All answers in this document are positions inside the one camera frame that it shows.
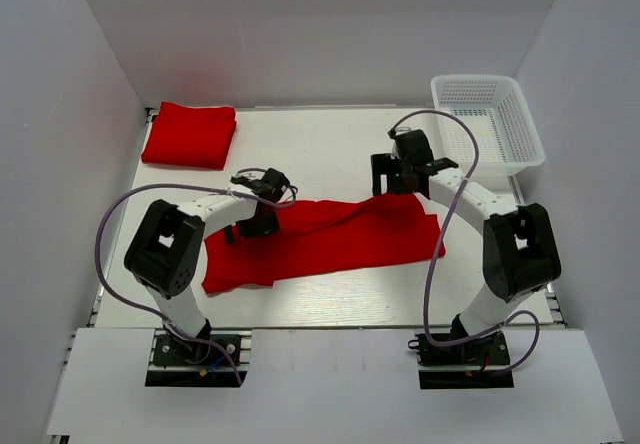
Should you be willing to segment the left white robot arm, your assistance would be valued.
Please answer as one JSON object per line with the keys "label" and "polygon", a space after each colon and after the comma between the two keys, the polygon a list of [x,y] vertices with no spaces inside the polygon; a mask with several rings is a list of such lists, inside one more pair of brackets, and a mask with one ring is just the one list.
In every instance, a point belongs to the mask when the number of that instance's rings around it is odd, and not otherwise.
{"label": "left white robot arm", "polygon": [[211,325],[191,288],[201,249],[221,231],[223,242],[236,236],[265,237],[279,231],[276,211],[292,205],[298,194],[284,173],[268,168],[259,177],[241,170],[224,189],[187,187],[205,195],[174,204],[152,202],[126,251],[125,268],[147,289],[177,340],[177,351],[199,363],[211,351]]}

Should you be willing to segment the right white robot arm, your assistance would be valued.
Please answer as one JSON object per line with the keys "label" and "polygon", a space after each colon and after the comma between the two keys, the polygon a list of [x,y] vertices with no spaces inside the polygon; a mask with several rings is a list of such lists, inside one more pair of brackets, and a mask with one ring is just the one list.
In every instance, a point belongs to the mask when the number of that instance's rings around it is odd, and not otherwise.
{"label": "right white robot arm", "polygon": [[393,149],[371,157],[372,190],[387,183],[393,193],[420,194],[443,205],[446,231],[454,216],[482,238],[484,282],[471,303],[455,316],[448,335],[427,335],[435,348],[452,348],[461,361],[484,355],[491,336],[523,315],[521,304],[561,274],[561,263],[547,210],[517,206],[474,182],[449,158],[434,157],[421,130],[391,132]]}

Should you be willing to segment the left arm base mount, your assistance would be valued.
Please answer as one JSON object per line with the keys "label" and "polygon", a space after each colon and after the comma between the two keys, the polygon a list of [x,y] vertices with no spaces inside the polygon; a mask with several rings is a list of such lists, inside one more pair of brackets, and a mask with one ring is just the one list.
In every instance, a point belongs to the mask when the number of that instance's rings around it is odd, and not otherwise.
{"label": "left arm base mount", "polygon": [[145,386],[240,388],[249,370],[250,335],[223,332],[212,334],[211,340],[229,355],[237,372],[218,347],[183,342],[167,331],[158,331],[152,340]]}

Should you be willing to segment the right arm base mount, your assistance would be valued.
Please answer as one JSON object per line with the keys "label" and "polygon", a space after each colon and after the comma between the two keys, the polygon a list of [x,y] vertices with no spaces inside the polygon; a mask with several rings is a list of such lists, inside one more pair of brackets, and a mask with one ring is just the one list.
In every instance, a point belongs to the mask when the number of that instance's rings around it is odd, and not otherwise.
{"label": "right arm base mount", "polygon": [[425,334],[408,341],[418,363],[421,390],[511,389],[514,380],[503,333],[459,346],[437,347]]}

